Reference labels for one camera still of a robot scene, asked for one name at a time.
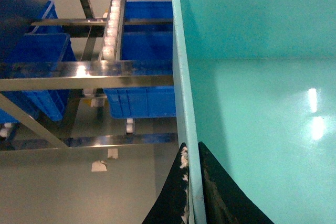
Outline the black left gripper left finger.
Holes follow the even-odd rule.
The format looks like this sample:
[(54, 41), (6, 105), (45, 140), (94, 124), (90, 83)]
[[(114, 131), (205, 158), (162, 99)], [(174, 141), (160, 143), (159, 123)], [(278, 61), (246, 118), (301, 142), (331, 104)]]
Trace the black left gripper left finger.
[(188, 149), (182, 143), (163, 188), (143, 223), (189, 223)]

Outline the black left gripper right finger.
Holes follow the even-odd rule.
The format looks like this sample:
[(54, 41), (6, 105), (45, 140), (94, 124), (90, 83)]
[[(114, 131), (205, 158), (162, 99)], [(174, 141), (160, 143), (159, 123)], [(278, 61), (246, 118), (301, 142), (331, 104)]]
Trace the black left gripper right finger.
[(198, 143), (207, 223), (273, 223), (239, 188), (203, 142)]

